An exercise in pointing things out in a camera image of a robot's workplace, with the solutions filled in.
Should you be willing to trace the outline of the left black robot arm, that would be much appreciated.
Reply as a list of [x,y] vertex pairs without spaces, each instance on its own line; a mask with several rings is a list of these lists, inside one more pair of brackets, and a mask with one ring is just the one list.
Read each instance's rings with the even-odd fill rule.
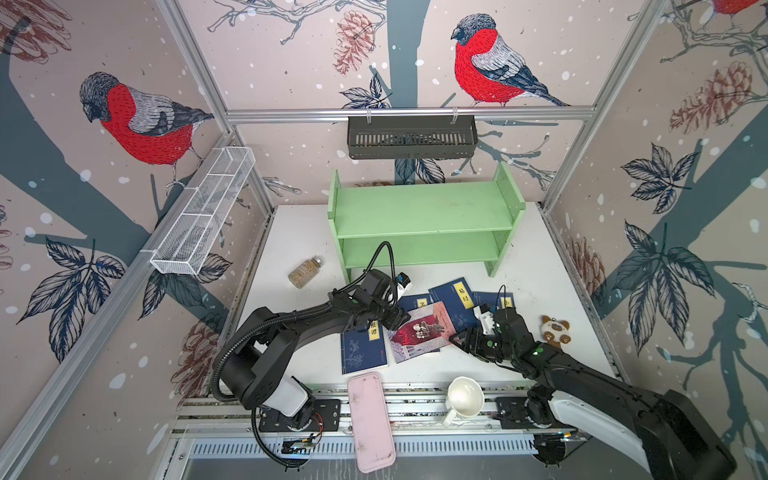
[[362,274],[332,290],[326,302],[283,313],[253,310],[212,361],[211,394],[250,411],[252,433],[264,454],[287,471],[300,470],[306,459],[281,457],[263,441],[257,430],[259,412],[277,411],[294,429],[314,423],[323,431],[325,421],[315,410],[312,391],[285,375],[291,358],[301,347],[332,334],[365,332],[373,323],[399,329],[410,316],[398,300],[394,252],[384,241]]

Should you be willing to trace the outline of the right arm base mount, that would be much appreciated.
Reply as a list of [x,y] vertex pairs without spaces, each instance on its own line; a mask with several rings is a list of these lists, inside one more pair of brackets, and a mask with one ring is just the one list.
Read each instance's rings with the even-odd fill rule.
[[528,397],[498,397],[494,402],[497,413],[493,418],[499,421],[504,430],[574,430],[574,427],[557,420],[549,404],[544,400]]

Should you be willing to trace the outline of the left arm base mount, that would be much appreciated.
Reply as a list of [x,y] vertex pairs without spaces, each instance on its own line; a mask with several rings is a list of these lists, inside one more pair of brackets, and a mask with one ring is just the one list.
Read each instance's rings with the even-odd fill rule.
[[295,415],[286,416],[277,409],[264,408],[258,413],[260,433],[336,432],[341,416],[341,401],[311,399]]

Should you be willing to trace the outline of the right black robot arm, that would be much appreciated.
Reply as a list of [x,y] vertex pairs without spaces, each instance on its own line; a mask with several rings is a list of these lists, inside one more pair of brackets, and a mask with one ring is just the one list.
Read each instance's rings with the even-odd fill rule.
[[462,351],[532,381],[521,400],[497,402],[502,427],[578,429],[620,451],[655,479],[727,479],[730,450],[684,395],[623,383],[536,340],[511,307],[451,336]]

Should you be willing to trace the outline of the red pink Hamlet book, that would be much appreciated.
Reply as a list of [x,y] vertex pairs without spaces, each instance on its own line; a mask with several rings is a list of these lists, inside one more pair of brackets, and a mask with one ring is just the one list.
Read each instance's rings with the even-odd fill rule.
[[409,312],[410,319],[387,335],[394,361],[399,364],[450,344],[456,334],[453,322],[442,302],[429,304]]

